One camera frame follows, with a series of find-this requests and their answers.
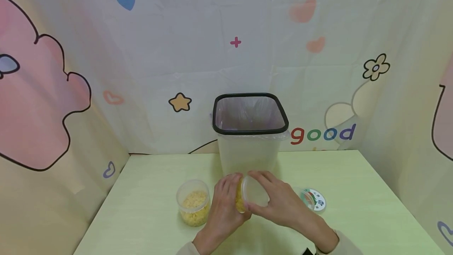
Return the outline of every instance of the human arm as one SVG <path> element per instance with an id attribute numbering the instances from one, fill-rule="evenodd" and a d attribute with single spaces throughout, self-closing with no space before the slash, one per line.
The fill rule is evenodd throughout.
<path id="1" fill-rule="evenodd" d="M 176 255 L 211 255 L 224 240 L 250 219 L 250 212 L 241 214 L 236 209 L 236 187 L 241 177 L 241 174 L 230 174 L 218 181 L 214 187 L 206 225 L 197 233 L 195 239 Z"/>
<path id="2" fill-rule="evenodd" d="M 288 183 L 270 172 L 251 171 L 269 195 L 267 207 L 246 203 L 247 209 L 277 225 L 294 229 L 316 246 L 319 254 L 361 255 L 360 250 L 342 233 L 330 228 L 324 219 L 311 211 Z"/>

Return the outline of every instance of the pink cartoon cloud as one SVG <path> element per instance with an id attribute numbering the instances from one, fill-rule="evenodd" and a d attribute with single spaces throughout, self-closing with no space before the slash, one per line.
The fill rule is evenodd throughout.
<path id="1" fill-rule="evenodd" d="M 68 115 L 90 107 L 91 89 L 65 72 L 60 43 L 39 35 L 12 0 L 0 0 L 0 156 L 44 171 L 69 149 Z"/>
<path id="2" fill-rule="evenodd" d="M 439 97 L 433 120 L 433 144 L 445 157 L 453 160 L 453 56 L 440 82 Z"/>

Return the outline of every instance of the light green tabletop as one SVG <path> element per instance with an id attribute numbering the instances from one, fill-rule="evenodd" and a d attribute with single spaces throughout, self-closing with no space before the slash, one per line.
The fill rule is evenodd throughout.
<path id="1" fill-rule="evenodd" d="M 366 255 L 443 254 L 358 151 L 284 152 L 275 175 L 325 197 L 322 217 Z M 200 228 L 184 225 L 176 190 L 221 178 L 218 154 L 132 156 L 75 255 L 174 255 Z M 214 254 L 299 255 L 314 246 L 291 229 L 253 216 Z"/>

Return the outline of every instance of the black trash can rim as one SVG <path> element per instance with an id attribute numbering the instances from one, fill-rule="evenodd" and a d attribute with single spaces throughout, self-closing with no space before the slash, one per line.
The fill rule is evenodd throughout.
<path id="1" fill-rule="evenodd" d="M 267 130 L 223 130 L 223 129 L 218 128 L 217 125 L 215 124 L 215 117 L 217 115 L 217 112 L 216 112 L 217 103 L 221 99 L 235 98 L 235 97 L 268 97 L 268 98 L 271 98 L 277 104 L 278 110 L 280 111 L 280 114 L 282 115 L 282 118 L 284 121 L 283 127 L 277 128 L 277 129 L 267 129 Z M 212 128 L 214 129 L 215 132 L 217 132 L 219 134 L 222 134 L 222 135 L 271 135 L 271 134 L 283 133 L 286 130 L 288 130 L 288 127 L 289 127 L 288 117 L 286 116 L 286 113 L 284 112 L 284 109 L 280 103 L 280 100 L 278 100 L 278 98 L 273 94 L 269 94 L 269 93 L 221 94 L 220 96 L 215 98 L 214 108 L 212 111 Z"/>

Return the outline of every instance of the orange heart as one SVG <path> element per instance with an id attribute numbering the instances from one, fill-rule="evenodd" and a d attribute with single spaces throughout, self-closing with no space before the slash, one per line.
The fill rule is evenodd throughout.
<path id="1" fill-rule="evenodd" d="M 293 4 L 289 9 L 289 18 L 296 23 L 310 22 L 315 9 L 316 0 L 306 0 L 303 4 Z"/>
<path id="2" fill-rule="evenodd" d="M 119 95 L 113 94 L 111 91 L 104 91 L 103 93 L 105 101 L 109 105 L 121 105 L 124 103 L 124 99 Z"/>
<path id="3" fill-rule="evenodd" d="M 325 45 L 326 45 L 326 38 L 320 37 L 316 41 L 309 41 L 307 43 L 307 50 L 311 53 L 319 53 L 319 52 L 322 52 Z"/>

